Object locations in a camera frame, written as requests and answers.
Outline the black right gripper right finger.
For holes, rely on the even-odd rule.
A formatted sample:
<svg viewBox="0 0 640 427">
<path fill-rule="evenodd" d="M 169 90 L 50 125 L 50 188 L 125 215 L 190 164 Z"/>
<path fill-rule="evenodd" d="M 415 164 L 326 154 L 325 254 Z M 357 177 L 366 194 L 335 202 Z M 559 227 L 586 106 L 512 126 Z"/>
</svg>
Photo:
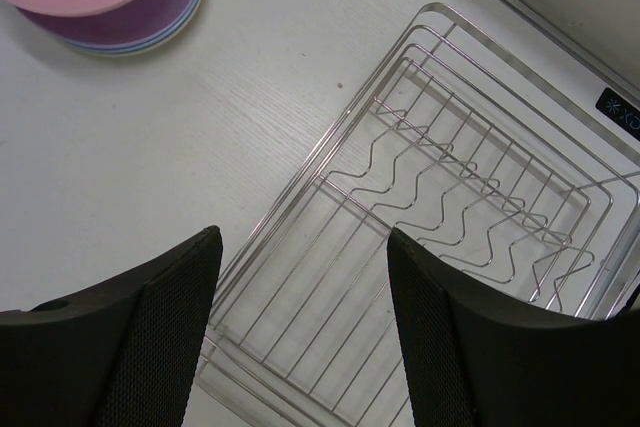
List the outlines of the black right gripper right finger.
<svg viewBox="0 0 640 427">
<path fill-rule="evenodd" d="M 635 426 L 639 313 L 544 310 L 433 255 L 399 229 L 390 288 L 418 426 Z"/>
</svg>

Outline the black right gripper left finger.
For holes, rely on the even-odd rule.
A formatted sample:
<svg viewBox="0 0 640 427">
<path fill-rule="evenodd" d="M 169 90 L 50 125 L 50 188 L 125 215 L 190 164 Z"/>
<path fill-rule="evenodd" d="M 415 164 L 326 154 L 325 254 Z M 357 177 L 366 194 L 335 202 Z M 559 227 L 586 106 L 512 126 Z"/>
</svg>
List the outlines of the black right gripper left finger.
<svg viewBox="0 0 640 427">
<path fill-rule="evenodd" d="M 94 286 L 2 312 L 2 425 L 182 425 L 221 260 L 210 226 Z"/>
</svg>

